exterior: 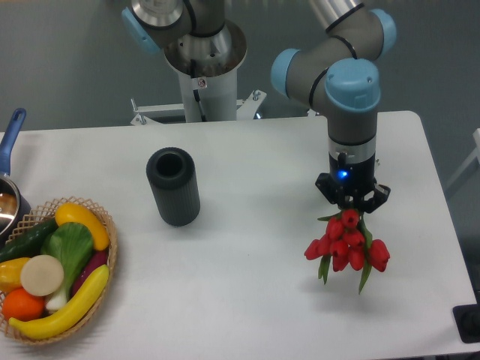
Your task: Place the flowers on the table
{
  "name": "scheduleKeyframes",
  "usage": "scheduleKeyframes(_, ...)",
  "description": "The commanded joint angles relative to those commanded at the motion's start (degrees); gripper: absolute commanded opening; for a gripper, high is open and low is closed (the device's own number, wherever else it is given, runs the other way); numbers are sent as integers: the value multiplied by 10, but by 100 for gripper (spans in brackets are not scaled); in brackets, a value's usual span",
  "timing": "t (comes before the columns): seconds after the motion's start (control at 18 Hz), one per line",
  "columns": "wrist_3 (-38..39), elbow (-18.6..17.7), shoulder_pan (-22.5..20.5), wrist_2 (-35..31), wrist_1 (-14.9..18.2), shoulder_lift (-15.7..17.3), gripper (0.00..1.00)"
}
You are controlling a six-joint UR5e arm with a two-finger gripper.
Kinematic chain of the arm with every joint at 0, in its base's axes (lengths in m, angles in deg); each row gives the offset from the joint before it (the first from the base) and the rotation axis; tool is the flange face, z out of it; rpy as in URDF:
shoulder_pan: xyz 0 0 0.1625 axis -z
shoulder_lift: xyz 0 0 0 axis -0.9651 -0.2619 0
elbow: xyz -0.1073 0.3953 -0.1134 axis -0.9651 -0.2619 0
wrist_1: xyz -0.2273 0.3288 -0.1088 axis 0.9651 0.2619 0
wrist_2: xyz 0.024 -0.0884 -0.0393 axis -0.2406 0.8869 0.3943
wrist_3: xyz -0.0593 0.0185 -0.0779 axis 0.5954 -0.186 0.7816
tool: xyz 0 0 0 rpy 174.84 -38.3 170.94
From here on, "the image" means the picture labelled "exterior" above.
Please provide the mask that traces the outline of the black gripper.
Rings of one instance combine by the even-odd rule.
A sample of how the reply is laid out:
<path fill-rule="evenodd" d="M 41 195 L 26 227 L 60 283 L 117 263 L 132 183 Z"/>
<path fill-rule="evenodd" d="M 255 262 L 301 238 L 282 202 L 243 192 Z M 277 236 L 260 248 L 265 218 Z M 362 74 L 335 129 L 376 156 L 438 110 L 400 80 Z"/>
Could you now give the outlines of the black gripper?
<path fill-rule="evenodd" d="M 344 152 L 328 160 L 329 172 L 320 173 L 315 185 L 331 204 L 371 214 L 388 200 L 391 189 L 374 176 L 375 154 L 359 163 L 347 163 Z"/>

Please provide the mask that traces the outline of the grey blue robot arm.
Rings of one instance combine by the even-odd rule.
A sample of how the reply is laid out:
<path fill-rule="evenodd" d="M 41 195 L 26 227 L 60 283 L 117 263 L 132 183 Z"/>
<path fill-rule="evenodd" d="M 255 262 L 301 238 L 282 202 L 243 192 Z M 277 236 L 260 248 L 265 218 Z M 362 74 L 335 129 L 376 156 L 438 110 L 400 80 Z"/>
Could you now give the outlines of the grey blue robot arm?
<path fill-rule="evenodd" d="M 326 117 L 329 171 L 316 180 L 340 209 L 371 213 L 390 194 L 374 176 L 380 75 L 374 62 L 394 45 L 394 20 L 362 1 L 312 1 L 327 38 L 311 50 L 285 49 L 271 66 L 283 96 Z M 147 53 L 163 52 L 178 74 L 188 122 L 235 120 L 242 30 L 223 1 L 131 1 L 121 18 Z"/>

